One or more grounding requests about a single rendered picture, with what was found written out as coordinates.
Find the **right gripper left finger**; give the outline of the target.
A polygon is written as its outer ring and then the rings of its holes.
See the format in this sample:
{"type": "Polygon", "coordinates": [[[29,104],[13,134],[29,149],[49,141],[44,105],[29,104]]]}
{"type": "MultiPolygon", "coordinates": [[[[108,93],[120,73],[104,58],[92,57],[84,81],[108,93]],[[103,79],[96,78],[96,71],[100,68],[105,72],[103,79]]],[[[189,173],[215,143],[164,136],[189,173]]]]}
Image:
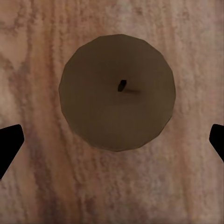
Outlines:
{"type": "Polygon", "coordinates": [[[20,124],[0,129],[0,180],[24,143],[20,124]]]}

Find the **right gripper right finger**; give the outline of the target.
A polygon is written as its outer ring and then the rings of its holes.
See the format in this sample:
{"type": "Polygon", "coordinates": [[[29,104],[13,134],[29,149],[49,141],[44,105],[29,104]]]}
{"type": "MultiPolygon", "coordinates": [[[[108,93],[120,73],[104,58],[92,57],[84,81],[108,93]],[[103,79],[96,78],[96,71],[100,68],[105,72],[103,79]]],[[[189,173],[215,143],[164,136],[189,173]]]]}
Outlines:
{"type": "Polygon", "coordinates": [[[224,162],[224,126],[214,124],[210,132],[209,140],[224,162]]]}

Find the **pillar candle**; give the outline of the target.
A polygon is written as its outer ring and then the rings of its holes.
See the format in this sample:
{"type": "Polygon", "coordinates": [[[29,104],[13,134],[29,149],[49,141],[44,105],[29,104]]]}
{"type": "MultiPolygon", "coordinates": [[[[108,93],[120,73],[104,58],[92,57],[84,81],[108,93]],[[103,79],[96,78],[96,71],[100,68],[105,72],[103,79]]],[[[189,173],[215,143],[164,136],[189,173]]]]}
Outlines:
{"type": "Polygon", "coordinates": [[[176,89],[163,55],[145,40],[100,36],[64,66],[61,113],[89,145],[112,152],[142,147],[171,119],[176,89]]]}

